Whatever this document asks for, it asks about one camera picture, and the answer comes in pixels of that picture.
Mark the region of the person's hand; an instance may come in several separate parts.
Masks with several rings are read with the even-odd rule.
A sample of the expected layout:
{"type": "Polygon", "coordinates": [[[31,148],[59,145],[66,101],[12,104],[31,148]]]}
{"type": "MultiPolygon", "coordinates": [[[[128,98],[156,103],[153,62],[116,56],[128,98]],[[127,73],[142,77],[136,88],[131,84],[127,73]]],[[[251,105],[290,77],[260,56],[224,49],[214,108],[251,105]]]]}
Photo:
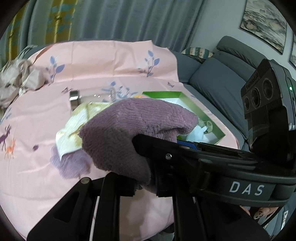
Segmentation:
{"type": "Polygon", "coordinates": [[[240,206],[249,216],[252,216],[254,219],[260,219],[262,217],[268,217],[274,214],[278,207],[261,207],[259,208],[254,215],[251,215],[249,209],[246,206],[240,206]]]}

